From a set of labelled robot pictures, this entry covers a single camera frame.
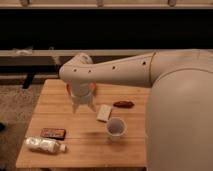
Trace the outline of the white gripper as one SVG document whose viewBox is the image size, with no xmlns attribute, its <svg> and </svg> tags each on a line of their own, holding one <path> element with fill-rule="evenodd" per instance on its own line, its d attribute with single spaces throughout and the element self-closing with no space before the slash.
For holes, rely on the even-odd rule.
<svg viewBox="0 0 213 171">
<path fill-rule="evenodd" d="M 85 53 L 79 53 L 74 56 L 70 64 L 71 65 L 80 65 L 80 64 L 92 64 L 93 61 L 91 57 Z M 69 92 L 71 93 L 72 98 L 72 110 L 73 113 L 76 113 L 79 105 L 78 104 L 88 104 L 88 107 L 96 112 L 96 106 L 92 102 L 92 90 L 89 87 L 88 83 L 80 84 L 78 82 L 69 83 Z"/>
</svg>

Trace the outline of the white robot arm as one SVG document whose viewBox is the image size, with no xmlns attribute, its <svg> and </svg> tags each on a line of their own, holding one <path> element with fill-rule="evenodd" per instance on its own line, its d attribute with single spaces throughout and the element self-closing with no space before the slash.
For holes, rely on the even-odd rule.
<svg viewBox="0 0 213 171">
<path fill-rule="evenodd" d="M 95 64 L 80 53 L 59 70 L 75 105 L 89 85 L 146 87 L 147 171 L 213 171 L 213 53 L 155 51 Z"/>
</svg>

